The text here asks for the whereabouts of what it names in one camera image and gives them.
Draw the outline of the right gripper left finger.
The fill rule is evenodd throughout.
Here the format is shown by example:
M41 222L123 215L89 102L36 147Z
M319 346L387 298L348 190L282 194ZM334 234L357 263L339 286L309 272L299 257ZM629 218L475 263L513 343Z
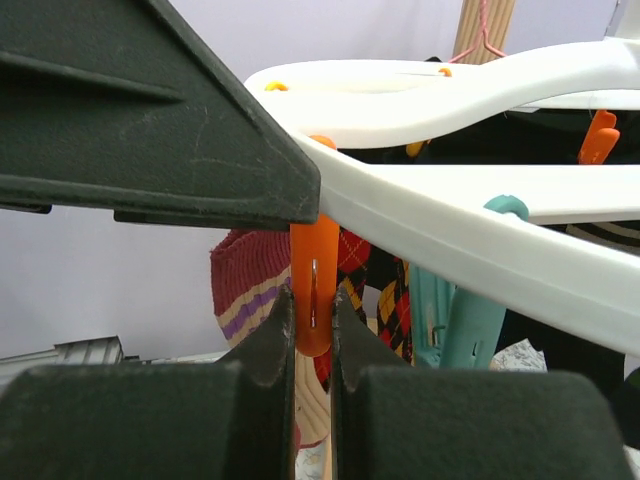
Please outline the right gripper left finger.
M1 397L5 479L290 479L292 292L213 363L54 365Z

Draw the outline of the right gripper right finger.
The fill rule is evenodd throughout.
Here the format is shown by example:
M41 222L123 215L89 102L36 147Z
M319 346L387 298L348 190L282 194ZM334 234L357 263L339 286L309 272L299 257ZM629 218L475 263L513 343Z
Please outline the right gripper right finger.
M332 318L337 479L629 479L605 398L586 378L414 367L339 291Z

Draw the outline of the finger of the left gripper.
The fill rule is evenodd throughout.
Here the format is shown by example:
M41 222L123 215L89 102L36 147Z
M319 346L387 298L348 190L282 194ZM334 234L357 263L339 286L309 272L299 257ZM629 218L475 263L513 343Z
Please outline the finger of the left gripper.
M1 5L1 205L313 223L318 168L166 1Z

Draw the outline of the maroon beige purple striped sock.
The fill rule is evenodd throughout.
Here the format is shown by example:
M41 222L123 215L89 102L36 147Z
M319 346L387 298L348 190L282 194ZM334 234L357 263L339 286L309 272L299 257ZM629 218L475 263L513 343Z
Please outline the maroon beige purple striped sock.
M234 229L210 252L214 315L233 348L269 315L280 289L290 283L287 232ZM295 422L302 448L329 435L330 353L295 360Z

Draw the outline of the orange clothes clip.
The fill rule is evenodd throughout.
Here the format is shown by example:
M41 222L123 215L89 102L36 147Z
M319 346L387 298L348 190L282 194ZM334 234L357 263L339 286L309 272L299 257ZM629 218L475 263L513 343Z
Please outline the orange clothes clip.
M324 214L313 225L290 227L295 343L307 357L323 355L331 346L339 232Z

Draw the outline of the white round clip hanger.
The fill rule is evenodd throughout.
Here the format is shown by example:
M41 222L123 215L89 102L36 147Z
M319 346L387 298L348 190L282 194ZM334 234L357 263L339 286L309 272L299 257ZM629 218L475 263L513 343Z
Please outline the white round clip hanger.
M349 230L510 309L639 352L639 261L552 231L635 220L627 166L367 165L350 148L437 138L524 107L634 108L639 5L611 37L525 51L450 78L409 61L271 67L246 88L321 172L320 208Z

